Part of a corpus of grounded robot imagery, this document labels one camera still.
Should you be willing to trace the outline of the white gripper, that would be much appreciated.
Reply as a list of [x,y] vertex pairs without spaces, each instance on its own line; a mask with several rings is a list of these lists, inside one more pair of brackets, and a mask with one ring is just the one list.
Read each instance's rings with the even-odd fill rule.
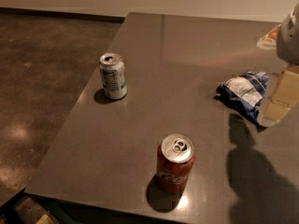
[[277,25],[256,44],[260,49],[277,49],[280,60],[290,63],[280,73],[269,78],[265,97],[258,114],[258,124],[271,127],[278,124],[299,102],[299,4],[281,25]]

